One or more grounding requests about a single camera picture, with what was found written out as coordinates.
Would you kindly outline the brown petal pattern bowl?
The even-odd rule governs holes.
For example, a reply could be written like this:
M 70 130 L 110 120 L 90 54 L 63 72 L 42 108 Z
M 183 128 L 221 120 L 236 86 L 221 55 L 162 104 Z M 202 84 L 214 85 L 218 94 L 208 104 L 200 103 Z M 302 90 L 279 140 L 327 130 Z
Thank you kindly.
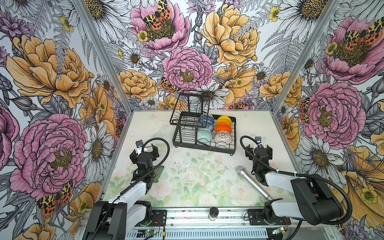
M 214 140 L 218 145 L 229 145 L 232 142 L 232 136 L 227 131 L 219 131 L 215 134 Z

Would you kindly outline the orange bowl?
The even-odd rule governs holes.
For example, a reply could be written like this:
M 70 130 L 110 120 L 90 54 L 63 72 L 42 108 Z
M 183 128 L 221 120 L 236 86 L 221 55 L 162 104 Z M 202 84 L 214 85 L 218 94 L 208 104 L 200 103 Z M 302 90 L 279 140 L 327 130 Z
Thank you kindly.
M 219 132 L 227 132 L 229 134 L 232 133 L 232 127 L 226 123 L 220 123 L 220 124 L 217 124 L 216 128 L 215 128 L 215 132 L 216 133 L 219 133 Z

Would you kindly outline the yellow bowl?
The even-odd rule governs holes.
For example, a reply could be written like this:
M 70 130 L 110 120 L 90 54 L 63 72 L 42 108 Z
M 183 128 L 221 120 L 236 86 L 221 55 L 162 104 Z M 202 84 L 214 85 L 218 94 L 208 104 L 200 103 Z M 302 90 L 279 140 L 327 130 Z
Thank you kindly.
M 218 117 L 218 119 L 216 121 L 216 125 L 220 125 L 220 124 L 226 124 L 226 125 L 231 127 L 233 122 L 232 122 L 231 118 L 228 116 L 220 116 L 220 117 Z

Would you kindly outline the mint green bowl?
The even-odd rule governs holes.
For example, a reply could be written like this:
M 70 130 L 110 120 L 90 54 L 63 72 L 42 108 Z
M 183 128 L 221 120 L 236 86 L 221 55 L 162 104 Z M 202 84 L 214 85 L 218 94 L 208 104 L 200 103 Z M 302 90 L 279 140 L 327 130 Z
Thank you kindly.
M 203 144 L 209 144 L 213 139 L 213 135 L 210 130 L 199 129 L 197 131 L 197 141 Z

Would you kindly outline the blue triangle pattern bowl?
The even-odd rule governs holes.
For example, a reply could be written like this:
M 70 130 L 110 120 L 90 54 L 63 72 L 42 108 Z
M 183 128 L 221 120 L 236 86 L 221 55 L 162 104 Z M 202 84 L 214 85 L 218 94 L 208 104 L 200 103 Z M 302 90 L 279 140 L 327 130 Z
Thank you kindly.
M 215 119 L 212 115 L 210 114 L 202 114 L 199 119 L 198 119 L 199 123 L 201 123 L 202 125 L 203 124 L 207 124 L 207 123 L 210 123 L 212 125 L 215 124 Z

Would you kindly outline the blue floral bowl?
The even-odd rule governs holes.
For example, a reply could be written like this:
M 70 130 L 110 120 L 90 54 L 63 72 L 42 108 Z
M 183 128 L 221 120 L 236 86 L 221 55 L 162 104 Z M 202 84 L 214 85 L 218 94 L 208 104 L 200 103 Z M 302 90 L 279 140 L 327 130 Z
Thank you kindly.
M 210 121 L 201 121 L 199 122 L 198 129 L 207 130 L 212 133 L 214 131 L 214 125 Z

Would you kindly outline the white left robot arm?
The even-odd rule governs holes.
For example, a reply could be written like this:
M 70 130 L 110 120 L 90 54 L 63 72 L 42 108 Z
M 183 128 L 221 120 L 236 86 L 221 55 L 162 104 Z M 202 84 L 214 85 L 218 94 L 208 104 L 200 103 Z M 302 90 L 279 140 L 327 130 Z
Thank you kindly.
M 130 159 L 137 169 L 129 186 L 110 200 L 94 204 L 83 240 L 124 240 L 127 232 L 136 224 L 151 219 L 151 204 L 141 201 L 140 198 L 146 195 L 154 183 L 154 161 L 160 155 L 156 146 L 146 147 L 148 143 L 149 141 L 137 141 L 136 149 L 130 154 Z

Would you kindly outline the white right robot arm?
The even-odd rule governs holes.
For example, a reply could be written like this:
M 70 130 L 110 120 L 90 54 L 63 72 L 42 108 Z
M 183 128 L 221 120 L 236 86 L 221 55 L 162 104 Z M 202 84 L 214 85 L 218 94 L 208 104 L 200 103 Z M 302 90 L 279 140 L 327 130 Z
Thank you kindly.
M 251 173 L 243 167 L 237 173 L 266 199 L 264 220 L 272 224 L 278 218 L 292 218 L 310 225 L 341 225 L 353 213 L 347 193 L 338 185 L 317 174 L 280 171 L 270 166 L 273 149 L 263 146 L 260 138 L 242 136 L 240 145 L 253 162 Z M 274 199 L 265 187 L 279 188 L 294 195 L 293 200 Z

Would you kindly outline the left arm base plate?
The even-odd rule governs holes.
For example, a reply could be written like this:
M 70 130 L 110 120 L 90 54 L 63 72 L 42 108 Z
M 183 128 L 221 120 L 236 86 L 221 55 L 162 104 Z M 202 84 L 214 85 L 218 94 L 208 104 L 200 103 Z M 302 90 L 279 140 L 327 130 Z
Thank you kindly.
M 143 227 L 164 227 L 167 222 L 167 210 L 152 210 L 152 218 L 144 221 Z

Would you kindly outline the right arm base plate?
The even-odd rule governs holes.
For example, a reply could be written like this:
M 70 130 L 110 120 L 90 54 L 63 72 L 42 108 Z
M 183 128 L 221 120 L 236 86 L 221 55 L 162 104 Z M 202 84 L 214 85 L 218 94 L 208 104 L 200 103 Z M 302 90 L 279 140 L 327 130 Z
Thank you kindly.
M 244 220 L 249 221 L 251 226 L 289 226 L 291 220 L 285 217 L 277 217 L 273 212 L 265 209 L 248 209 Z

